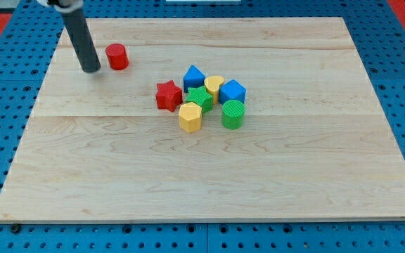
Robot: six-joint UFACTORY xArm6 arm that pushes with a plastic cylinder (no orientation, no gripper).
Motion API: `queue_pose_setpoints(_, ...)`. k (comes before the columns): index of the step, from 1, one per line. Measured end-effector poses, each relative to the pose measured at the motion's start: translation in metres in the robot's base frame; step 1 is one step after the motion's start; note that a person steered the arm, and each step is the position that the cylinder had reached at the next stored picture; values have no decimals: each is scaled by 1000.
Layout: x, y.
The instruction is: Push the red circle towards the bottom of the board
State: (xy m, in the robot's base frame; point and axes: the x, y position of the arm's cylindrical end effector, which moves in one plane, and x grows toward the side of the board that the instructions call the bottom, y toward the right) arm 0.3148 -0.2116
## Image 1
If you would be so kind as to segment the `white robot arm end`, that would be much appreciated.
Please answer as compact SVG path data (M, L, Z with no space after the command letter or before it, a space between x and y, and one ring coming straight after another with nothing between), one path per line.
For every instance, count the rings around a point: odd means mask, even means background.
M71 13L81 9L83 0L37 0L44 7L54 7L59 13Z

